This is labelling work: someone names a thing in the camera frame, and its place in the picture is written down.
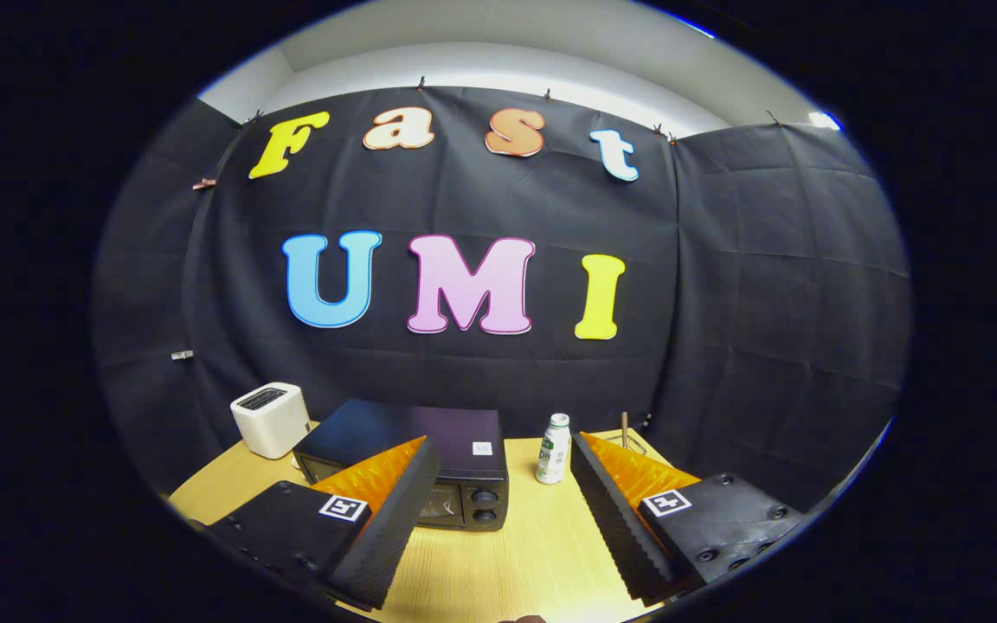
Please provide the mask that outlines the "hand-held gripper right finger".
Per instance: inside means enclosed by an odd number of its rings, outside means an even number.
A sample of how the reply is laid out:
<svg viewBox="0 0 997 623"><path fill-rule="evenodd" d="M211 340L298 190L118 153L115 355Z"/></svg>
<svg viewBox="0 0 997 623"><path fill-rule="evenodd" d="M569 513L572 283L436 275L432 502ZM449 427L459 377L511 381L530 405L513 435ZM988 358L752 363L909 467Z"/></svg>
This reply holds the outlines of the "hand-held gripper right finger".
<svg viewBox="0 0 997 623"><path fill-rule="evenodd" d="M627 592L646 606L735 571L804 519L736 474L696 478L592 434L574 438L570 469Z"/></svg>

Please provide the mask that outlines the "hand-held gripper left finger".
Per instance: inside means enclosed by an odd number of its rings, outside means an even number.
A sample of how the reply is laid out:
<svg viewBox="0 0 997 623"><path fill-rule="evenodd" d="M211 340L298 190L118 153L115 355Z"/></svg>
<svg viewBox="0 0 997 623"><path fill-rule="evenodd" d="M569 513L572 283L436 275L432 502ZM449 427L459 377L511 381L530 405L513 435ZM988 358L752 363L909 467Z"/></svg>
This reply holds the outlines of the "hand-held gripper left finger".
<svg viewBox="0 0 997 623"><path fill-rule="evenodd" d="M309 598L379 610L439 469L421 435L313 486L278 481L201 533Z"/></svg>

